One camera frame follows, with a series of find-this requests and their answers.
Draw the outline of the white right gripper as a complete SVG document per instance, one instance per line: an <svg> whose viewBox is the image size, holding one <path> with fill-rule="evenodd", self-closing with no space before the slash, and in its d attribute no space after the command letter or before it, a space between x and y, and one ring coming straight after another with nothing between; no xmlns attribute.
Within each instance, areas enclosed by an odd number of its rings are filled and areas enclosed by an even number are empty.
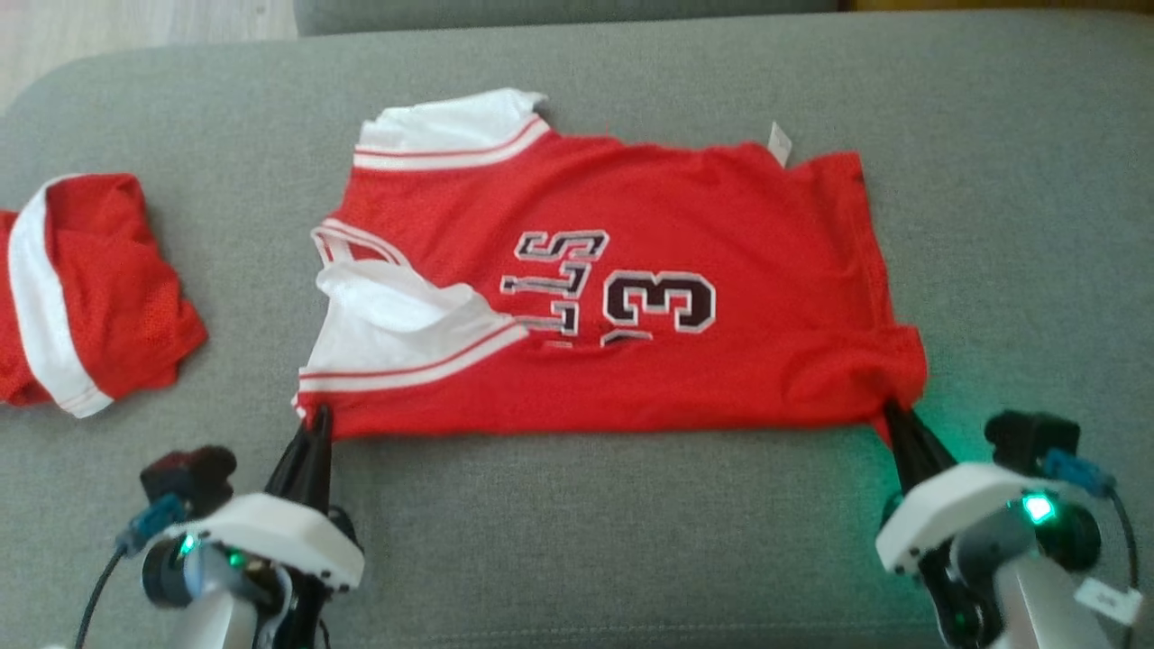
<svg viewBox="0 0 1154 649"><path fill-rule="evenodd" d="M962 462L911 409L886 404L884 419L902 502L875 547L884 570L919 572L919 559L1022 497L1065 497L1067 486L992 463Z"/></svg>

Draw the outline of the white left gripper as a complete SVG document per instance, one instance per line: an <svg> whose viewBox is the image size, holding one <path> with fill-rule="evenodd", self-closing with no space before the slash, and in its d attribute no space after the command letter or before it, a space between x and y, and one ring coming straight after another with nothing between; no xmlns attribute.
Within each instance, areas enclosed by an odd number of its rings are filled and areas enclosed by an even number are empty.
<svg viewBox="0 0 1154 649"><path fill-rule="evenodd" d="M334 412L319 406L277 461L265 484L269 494L231 498L213 514L168 525L160 535L220 542L320 579L329 589L358 589L364 551L328 517L332 479Z"/></svg>

